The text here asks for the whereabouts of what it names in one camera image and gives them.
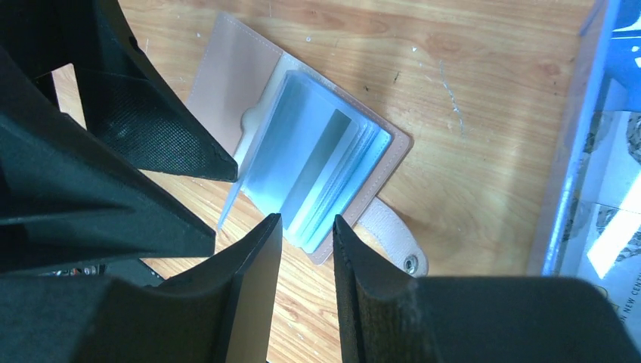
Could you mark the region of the blue plastic box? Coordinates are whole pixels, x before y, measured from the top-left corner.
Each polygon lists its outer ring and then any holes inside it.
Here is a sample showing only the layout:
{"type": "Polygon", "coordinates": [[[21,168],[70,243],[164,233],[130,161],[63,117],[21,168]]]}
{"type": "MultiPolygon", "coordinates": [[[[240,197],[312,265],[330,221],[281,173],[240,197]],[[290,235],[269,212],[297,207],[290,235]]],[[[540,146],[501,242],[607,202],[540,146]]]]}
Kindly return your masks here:
{"type": "Polygon", "coordinates": [[[640,3],[597,1],[580,31],[530,275],[594,284],[640,323],[640,3]]]}

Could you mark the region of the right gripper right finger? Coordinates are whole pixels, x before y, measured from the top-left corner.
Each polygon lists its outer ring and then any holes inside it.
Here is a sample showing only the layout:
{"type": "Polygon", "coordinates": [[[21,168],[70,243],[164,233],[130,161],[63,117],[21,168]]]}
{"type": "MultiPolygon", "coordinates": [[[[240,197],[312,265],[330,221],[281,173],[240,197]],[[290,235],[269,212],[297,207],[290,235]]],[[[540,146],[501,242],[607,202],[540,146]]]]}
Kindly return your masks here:
{"type": "Polygon", "coordinates": [[[611,304],[575,278],[422,277],[333,223],[344,362],[638,362],[611,304]]]}

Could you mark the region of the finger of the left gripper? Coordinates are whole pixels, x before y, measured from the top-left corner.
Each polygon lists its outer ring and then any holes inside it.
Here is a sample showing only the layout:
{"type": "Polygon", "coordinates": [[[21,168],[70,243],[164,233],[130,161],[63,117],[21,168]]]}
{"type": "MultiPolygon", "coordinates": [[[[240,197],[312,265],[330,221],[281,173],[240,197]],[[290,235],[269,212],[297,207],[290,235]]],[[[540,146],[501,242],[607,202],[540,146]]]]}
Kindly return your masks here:
{"type": "Polygon", "coordinates": [[[215,232],[61,113],[1,53],[1,270],[207,257],[215,232]]]}
{"type": "Polygon", "coordinates": [[[234,182],[238,166],[139,47],[116,1],[3,1],[1,47],[52,103],[72,65],[88,131],[138,169],[234,182]]]}

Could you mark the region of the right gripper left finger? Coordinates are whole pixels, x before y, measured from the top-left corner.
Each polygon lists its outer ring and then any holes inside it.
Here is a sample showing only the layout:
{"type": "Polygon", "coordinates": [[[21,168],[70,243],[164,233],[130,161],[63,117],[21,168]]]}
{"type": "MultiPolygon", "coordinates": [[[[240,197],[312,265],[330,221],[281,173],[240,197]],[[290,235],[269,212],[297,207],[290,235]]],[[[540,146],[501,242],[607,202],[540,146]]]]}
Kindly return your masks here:
{"type": "Polygon", "coordinates": [[[283,227],[241,240],[156,287],[110,276],[1,280],[3,362],[264,362],[283,227]]]}

